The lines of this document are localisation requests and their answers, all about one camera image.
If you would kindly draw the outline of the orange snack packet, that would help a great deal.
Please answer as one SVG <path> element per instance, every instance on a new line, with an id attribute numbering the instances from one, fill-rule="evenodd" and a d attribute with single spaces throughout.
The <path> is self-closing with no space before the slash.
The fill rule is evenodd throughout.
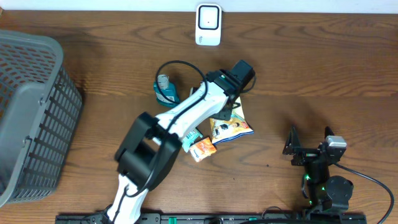
<path id="1" fill-rule="evenodd" d="M 195 162 L 201 162 L 203 159 L 216 153 L 217 149 L 212 144 L 210 138 L 205 138 L 190 146 L 189 151 Z"/>

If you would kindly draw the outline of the light blue wipes pack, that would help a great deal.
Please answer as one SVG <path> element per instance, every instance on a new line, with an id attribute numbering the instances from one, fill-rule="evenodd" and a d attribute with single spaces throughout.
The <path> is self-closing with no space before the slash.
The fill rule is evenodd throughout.
<path id="1" fill-rule="evenodd" d="M 203 137 L 202 133 L 194 128 L 191 130 L 183 139 L 182 139 L 182 148 L 185 152 L 188 152 L 190 147 L 195 143 L 197 139 L 201 139 Z"/>

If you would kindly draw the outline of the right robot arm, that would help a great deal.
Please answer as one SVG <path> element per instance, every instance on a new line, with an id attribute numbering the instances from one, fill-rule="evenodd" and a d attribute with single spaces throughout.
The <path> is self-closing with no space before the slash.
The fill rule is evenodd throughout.
<path id="1" fill-rule="evenodd" d="M 330 175 L 329 167 L 340 161 L 347 143 L 343 137 L 325 128 L 325 140 L 316 148 L 303 147 L 294 127 L 285 142 L 283 155 L 291 155 L 293 166 L 303 166 L 302 193 L 312 202 L 311 211 L 343 213 L 349 208 L 353 183 L 339 175 Z"/>

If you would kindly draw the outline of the teal mouthwash bottle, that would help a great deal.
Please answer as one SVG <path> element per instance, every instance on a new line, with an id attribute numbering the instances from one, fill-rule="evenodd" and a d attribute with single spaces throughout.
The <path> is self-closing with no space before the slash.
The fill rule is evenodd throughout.
<path id="1" fill-rule="evenodd" d="M 157 80 L 153 84 L 156 100 L 159 104 L 173 108 L 180 103 L 177 89 L 173 83 L 170 83 L 166 74 L 157 76 Z"/>

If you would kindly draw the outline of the snack bag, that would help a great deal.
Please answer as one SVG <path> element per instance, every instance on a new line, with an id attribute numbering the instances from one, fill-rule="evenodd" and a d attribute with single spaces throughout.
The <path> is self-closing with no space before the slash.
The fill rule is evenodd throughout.
<path id="1" fill-rule="evenodd" d="M 241 136 L 253 134 L 254 131 L 244 117 L 241 99 L 237 98 L 231 110 L 230 120 L 210 118 L 211 142 L 217 145 L 221 142 L 228 142 Z"/>

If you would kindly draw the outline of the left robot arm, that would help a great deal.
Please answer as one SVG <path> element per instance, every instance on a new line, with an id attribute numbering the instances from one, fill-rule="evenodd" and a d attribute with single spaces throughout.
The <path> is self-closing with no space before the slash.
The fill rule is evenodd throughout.
<path id="1" fill-rule="evenodd" d="M 144 112 L 133 122 L 114 159 L 119 186 L 104 223 L 135 223 L 148 192 L 169 174 L 182 148 L 182 139 L 207 118 L 232 105 L 246 92 L 256 73 L 244 60 L 231 70 L 202 73 L 199 89 L 171 110 L 151 116 Z"/>

